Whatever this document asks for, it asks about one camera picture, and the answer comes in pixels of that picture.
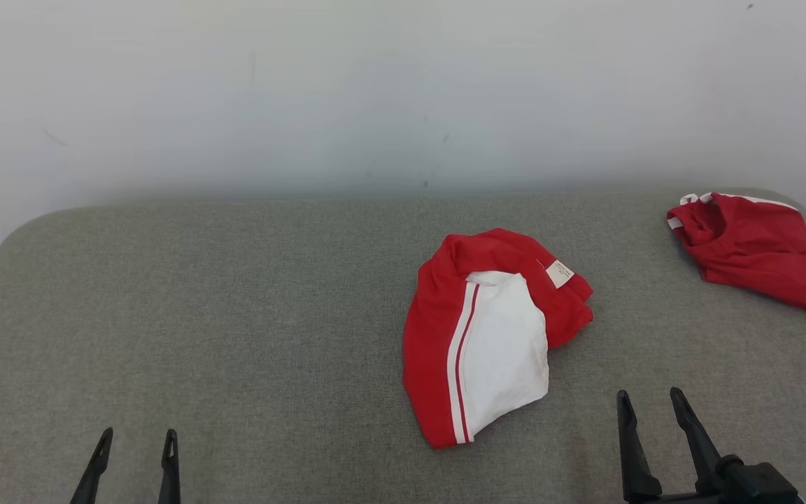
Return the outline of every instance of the white label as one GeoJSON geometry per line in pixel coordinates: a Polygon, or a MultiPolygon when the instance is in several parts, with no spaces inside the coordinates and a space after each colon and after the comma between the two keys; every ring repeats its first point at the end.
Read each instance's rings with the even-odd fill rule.
{"type": "Polygon", "coordinates": [[[553,279],[553,284],[556,285],[556,289],[560,289],[564,284],[568,284],[570,277],[574,276],[574,272],[568,269],[566,265],[563,265],[562,261],[558,259],[553,262],[553,265],[546,268],[546,273],[549,274],[549,278],[553,279]]]}

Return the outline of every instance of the white trim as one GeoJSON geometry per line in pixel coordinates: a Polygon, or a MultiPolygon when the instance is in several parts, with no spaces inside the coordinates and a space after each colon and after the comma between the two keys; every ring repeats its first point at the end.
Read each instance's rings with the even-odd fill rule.
{"type": "Polygon", "coordinates": [[[682,205],[695,203],[697,201],[698,201],[698,195],[695,194],[694,192],[691,192],[691,194],[684,195],[684,197],[680,198],[680,205],[682,207],[682,205]]]}
{"type": "Polygon", "coordinates": [[[780,207],[791,208],[794,211],[799,211],[797,208],[793,207],[790,204],[785,204],[781,201],[773,201],[772,199],[764,199],[764,198],[755,198],[755,197],[743,197],[743,195],[727,195],[726,192],[718,192],[717,194],[722,195],[722,197],[732,197],[732,198],[745,198],[748,201],[753,203],[770,203],[770,204],[778,204],[780,207]]]}
{"type": "Polygon", "coordinates": [[[471,338],[471,335],[474,332],[474,326],[476,325],[474,322],[476,322],[476,320],[479,318],[477,316],[477,312],[479,312],[479,309],[481,307],[481,294],[486,293],[487,291],[486,289],[481,289],[480,285],[474,287],[474,289],[476,289],[476,297],[474,297],[474,310],[472,310],[470,306],[468,307],[471,313],[468,314],[467,319],[471,319],[471,323],[470,325],[467,325],[465,329],[465,334],[463,335],[465,341],[462,342],[462,351],[460,354],[460,366],[458,366],[457,369],[458,377],[460,378],[460,392],[461,392],[460,399],[462,401],[462,412],[465,415],[465,421],[463,423],[466,428],[465,440],[467,442],[474,441],[474,435],[471,431],[471,415],[468,414],[468,401],[467,401],[468,396],[466,395],[465,390],[465,352],[468,348],[468,340],[471,338]]]}
{"type": "Polygon", "coordinates": [[[447,386],[450,387],[450,412],[453,417],[453,433],[456,435],[458,444],[465,443],[465,433],[462,431],[462,412],[460,411],[460,398],[458,397],[458,387],[456,386],[456,356],[458,347],[465,335],[465,326],[468,323],[468,316],[471,315],[471,300],[474,297],[474,283],[465,284],[465,297],[462,300],[462,311],[460,319],[453,330],[453,338],[450,341],[450,348],[447,349],[447,386]]]}
{"type": "MultiPolygon", "coordinates": [[[[714,201],[713,192],[705,192],[703,195],[684,195],[684,197],[680,198],[680,205],[695,203],[697,201],[701,201],[701,203],[707,204],[714,201]]],[[[743,198],[751,201],[751,203],[770,203],[770,204],[778,204],[780,207],[791,208],[794,211],[799,211],[797,208],[793,207],[790,204],[785,204],[781,201],[773,201],[772,199],[764,199],[764,198],[755,198],[755,197],[743,197],[743,195],[729,195],[726,192],[717,192],[716,194],[722,195],[722,197],[730,197],[730,198],[743,198]]]]}

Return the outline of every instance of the red stripe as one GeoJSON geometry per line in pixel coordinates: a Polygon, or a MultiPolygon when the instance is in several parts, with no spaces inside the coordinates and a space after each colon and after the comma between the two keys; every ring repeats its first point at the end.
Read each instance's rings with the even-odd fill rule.
{"type": "Polygon", "coordinates": [[[458,392],[458,396],[460,396],[460,412],[462,414],[462,434],[465,436],[465,442],[468,443],[471,440],[468,438],[468,427],[465,424],[465,403],[462,401],[462,384],[460,383],[460,378],[458,377],[458,363],[462,358],[462,344],[465,342],[465,335],[468,334],[468,326],[471,325],[471,318],[474,316],[474,304],[477,303],[477,290],[480,289],[480,285],[474,285],[474,294],[471,297],[471,312],[468,313],[468,322],[465,323],[465,329],[462,331],[462,339],[460,340],[460,347],[456,351],[456,390],[458,392]]]}

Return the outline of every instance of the red garment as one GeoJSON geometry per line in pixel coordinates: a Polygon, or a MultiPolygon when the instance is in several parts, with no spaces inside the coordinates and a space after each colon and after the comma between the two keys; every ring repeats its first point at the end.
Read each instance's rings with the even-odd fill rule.
{"type": "Polygon", "coordinates": [[[431,446],[472,441],[546,395],[547,349],[591,322],[592,292],[528,236],[447,236],[419,268],[403,334],[403,383],[431,446]]]}
{"type": "Polygon", "coordinates": [[[806,309],[806,225],[793,206],[741,195],[687,195],[667,221],[716,284],[806,309]]]}

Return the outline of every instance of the gray fabric surface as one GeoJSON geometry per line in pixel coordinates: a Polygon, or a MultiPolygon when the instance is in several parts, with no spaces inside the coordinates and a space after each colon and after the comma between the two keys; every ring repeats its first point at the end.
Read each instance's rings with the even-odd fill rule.
{"type": "MultiPolygon", "coordinates": [[[[729,189],[771,199],[771,192],[729,189]]],[[[806,498],[806,311],[704,283],[684,191],[63,211],[0,248],[0,502],[67,502],[105,427],[99,502],[621,501],[627,389],[665,491],[695,481],[670,386],[722,453],[806,498]],[[550,392],[434,452],[400,381],[416,269],[448,233],[538,239],[595,294],[550,392]]]]}

